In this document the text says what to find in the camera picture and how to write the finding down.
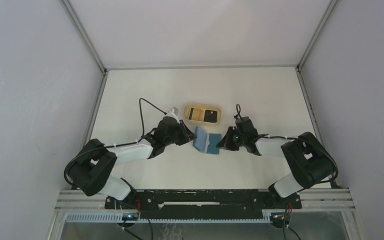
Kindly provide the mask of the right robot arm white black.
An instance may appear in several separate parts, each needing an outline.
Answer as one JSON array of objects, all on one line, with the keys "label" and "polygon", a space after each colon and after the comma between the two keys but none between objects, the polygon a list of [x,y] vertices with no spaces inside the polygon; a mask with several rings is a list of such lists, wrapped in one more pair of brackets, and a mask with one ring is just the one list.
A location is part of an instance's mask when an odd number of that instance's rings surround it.
[{"label": "right robot arm white black", "polygon": [[297,137],[259,134],[249,117],[237,117],[216,147],[228,151],[243,147],[256,156],[286,160],[290,173],[269,186],[269,203],[275,208],[282,208],[293,194],[334,181],[339,173],[333,157],[311,132]]}]

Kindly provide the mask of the blue leather card holder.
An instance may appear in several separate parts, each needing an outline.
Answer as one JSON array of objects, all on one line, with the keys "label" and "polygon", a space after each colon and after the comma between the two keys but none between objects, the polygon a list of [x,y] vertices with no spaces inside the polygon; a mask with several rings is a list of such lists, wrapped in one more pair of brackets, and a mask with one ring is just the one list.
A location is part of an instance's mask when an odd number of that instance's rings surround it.
[{"label": "blue leather card holder", "polygon": [[220,149],[217,144],[222,140],[219,133],[208,133],[201,127],[196,127],[194,131],[195,139],[192,146],[203,154],[219,155]]}]

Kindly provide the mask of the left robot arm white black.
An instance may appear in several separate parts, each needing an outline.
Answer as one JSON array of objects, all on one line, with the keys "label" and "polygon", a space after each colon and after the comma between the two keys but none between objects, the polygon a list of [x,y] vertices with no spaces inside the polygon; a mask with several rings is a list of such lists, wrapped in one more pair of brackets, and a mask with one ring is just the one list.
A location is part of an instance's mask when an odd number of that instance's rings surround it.
[{"label": "left robot arm white black", "polygon": [[137,196],[127,181],[112,176],[113,168],[136,160],[155,158],[167,146],[182,146],[195,138],[196,135],[183,120],[165,116],[157,127],[135,142],[106,146],[97,138],[91,139],[66,165],[63,176],[86,196],[110,196],[123,208],[129,209],[135,205]]}]

